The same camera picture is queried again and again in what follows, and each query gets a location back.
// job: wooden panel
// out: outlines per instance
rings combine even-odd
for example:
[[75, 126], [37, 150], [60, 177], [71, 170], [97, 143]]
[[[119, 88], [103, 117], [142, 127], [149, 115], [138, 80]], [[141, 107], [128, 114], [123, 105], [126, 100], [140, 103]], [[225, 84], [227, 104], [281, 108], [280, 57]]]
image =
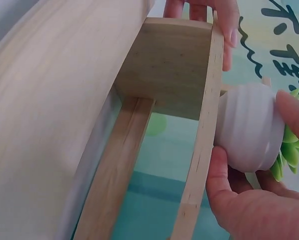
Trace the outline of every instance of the wooden panel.
[[122, 96], [155, 99], [155, 112], [198, 120], [211, 30], [206, 22], [147, 18], [115, 80], [116, 89]]
[[223, 49], [224, 37], [215, 17], [194, 153], [170, 240], [191, 240], [201, 209], [218, 115]]
[[128, 188], [154, 101], [126, 98], [99, 162], [75, 240], [109, 240]]
[[0, 169], [48, 159], [75, 174], [153, 3], [42, 0], [13, 28], [0, 44]]

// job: white ceramic pot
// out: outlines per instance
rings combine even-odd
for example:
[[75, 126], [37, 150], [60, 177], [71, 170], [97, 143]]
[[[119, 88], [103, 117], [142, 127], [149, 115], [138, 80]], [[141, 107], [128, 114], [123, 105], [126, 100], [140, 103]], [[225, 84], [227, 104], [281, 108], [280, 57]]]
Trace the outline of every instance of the white ceramic pot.
[[226, 150], [232, 168], [254, 173], [274, 164], [285, 128], [275, 102], [262, 83], [239, 85], [220, 97], [215, 144]]

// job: succulent plant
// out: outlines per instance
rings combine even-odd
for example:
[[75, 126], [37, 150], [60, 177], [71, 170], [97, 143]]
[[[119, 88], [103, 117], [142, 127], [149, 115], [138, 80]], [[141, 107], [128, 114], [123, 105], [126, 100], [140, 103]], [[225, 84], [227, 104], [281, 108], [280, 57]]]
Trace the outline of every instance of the succulent plant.
[[[295, 89], [290, 94], [299, 99], [299, 89]], [[292, 132], [289, 126], [285, 125], [284, 137], [280, 146], [277, 158], [270, 168], [270, 171], [276, 181], [281, 181], [283, 177], [283, 168], [288, 165], [289, 169], [297, 174], [299, 165], [299, 139]]]

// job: wooden slat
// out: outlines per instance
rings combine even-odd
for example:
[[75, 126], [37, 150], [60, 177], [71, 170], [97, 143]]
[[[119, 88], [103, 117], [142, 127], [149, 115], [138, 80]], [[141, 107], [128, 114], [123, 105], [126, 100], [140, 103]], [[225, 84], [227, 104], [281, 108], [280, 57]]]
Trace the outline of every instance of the wooden slat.
[[154, 101], [127, 98], [99, 162], [75, 240], [109, 240], [120, 212]]
[[216, 15], [194, 152], [170, 240], [191, 240], [200, 212], [214, 142], [222, 85], [224, 37]]

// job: curved wooden surface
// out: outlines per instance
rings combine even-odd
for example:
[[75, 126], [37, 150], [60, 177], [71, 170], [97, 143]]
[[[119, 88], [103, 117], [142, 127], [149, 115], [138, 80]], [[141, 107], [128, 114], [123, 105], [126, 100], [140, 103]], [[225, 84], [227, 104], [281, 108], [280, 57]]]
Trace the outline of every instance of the curved wooden surface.
[[21, 223], [31, 208], [44, 216], [41, 229], [57, 227], [95, 121], [153, 3], [41, 0], [0, 43], [0, 239], [17, 239], [16, 218], [18, 226], [35, 224]]
[[147, 18], [115, 80], [122, 96], [155, 99], [155, 112], [198, 120], [212, 24]]

